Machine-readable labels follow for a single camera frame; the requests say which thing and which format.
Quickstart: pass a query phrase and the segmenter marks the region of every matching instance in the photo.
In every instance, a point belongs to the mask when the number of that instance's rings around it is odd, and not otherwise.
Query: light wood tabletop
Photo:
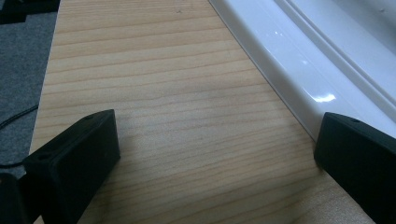
[[[207,0],[63,0],[31,151],[114,108],[80,223],[372,223]]]

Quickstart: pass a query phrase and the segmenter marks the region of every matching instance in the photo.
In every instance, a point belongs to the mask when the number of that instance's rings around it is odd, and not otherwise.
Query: wood grain
[[[64,0],[31,151],[116,111],[80,223],[372,223],[206,0]]]

